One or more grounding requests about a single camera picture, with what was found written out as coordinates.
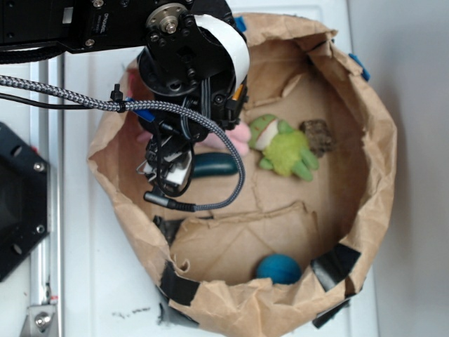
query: teal ball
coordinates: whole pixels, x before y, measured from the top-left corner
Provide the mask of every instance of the teal ball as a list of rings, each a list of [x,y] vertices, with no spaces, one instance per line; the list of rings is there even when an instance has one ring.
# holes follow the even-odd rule
[[[290,256],[273,254],[267,256],[258,265],[256,277],[270,278],[273,283],[293,284],[301,278],[301,268]]]

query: crumpled paper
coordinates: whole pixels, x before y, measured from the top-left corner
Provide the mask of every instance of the crumpled paper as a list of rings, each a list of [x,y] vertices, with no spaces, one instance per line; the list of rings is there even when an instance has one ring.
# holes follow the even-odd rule
[[[88,165],[154,283],[160,284],[167,260],[180,276],[201,282],[190,305],[171,300],[170,306],[202,329],[226,336],[277,337],[361,290],[389,225],[396,127],[361,67],[331,41],[335,30],[293,16],[243,19],[251,66],[250,100],[241,117],[249,122],[271,113],[296,127],[324,119],[335,149],[320,159],[313,182],[260,170],[260,153],[252,151],[243,159],[245,187],[227,208],[192,217],[148,204],[142,196],[151,187],[135,173],[145,144],[136,141],[141,128],[132,113],[105,113]],[[121,81],[125,92],[128,75]],[[195,180],[180,201],[225,199],[235,182],[236,177]],[[155,215],[189,216],[171,248],[152,222]],[[361,257],[346,280],[325,292],[309,262],[337,243]],[[286,286],[252,279],[257,263],[271,253],[295,258],[304,270],[301,280]]]

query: stuffed frog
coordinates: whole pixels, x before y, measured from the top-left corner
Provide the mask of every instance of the stuffed frog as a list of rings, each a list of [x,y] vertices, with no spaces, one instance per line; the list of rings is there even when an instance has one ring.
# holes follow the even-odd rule
[[[259,163],[262,169],[273,170],[285,177],[294,173],[305,181],[312,181],[310,170],[317,170],[319,163],[303,132],[272,114],[255,119],[250,130],[250,148],[262,151],[264,155]]]

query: blue tape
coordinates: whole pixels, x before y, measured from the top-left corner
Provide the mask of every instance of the blue tape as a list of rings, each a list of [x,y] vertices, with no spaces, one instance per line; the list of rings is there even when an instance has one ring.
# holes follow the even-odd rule
[[[128,102],[133,102],[134,99],[127,97],[126,100]],[[154,115],[148,110],[148,109],[144,109],[144,110],[133,110],[133,112],[138,115],[140,118],[144,119],[145,121],[149,121],[150,123],[152,121],[154,121]]]
[[[241,31],[242,33],[246,32],[246,25],[245,20],[243,19],[243,16],[239,16],[235,18],[237,29]]]
[[[362,72],[362,77],[365,79],[365,81],[369,81],[370,80],[370,78],[371,78],[371,75],[370,75],[370,73],[366,70],[366,68],[365,68],[365,66],[363,65],[363,63],[359,60],[359,58],[356,56],[356,55],[354,55],[354,54],[349,54],[349,57],[351,58],[351,59],[353,59],[354,61],[356,61],[356,63],[358,64],[358,65],[360,65],[362,68],[363,68],[363,72]]]

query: gray braided cable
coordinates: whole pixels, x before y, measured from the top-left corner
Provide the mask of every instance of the gray braided cable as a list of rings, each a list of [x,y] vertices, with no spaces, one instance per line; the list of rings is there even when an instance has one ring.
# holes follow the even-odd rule
[[[15,77],[9,77],[0,75],[0,86],[7,86],[12,88],[19,88],[28,91],[35,91],[37,93],[44,93],[46,95],[51,95],[59,98],[64,98],[65,100],[72,101],[74,103],[78,103],[83,105],[84,107],[91,109],[99,109],[103,111],[120,111],[123,105],[112,102],[112,101],[102,101],[96,100],[95,98],[90,98],[85,95],[81,95],[80,93],[75,93],[73,91],[68,91],[63,88],[58,88],[57,86],[51,86],[49,84],[44,84],[40,82],[28,81],[26,79],[18,79]],[[226,133],[211,119],[208,119],[198,112],[194,110],[187,109],[185,107],[181,107],[179,105],[167,102],[160,102],[155,100],[141,100],[141,101],[130,101],[123,102],[126,110],[161,110],[166,112],[172,112],[175,114],[179,114],[180,116],[186,116],[204,126],[210,132],[213,132],[217,135],[217,137],[226,145],[229,150],[229,153],[234,158],[236,162],[237,169],[239,171],[239,181],[236,185],[236,188],[232,192],[232,194],[224,201],[215,203],[215,204],[204,204],[204,205],[195,205],[195,211],[207,211],[211,209],[220,209],[230,205],[239,195],[243,184],[245,183],[245,168],[243,166],[243,162],[240,158],[240,154],[237,149],[234,147],[234,144],[229,140],[226,136]]]

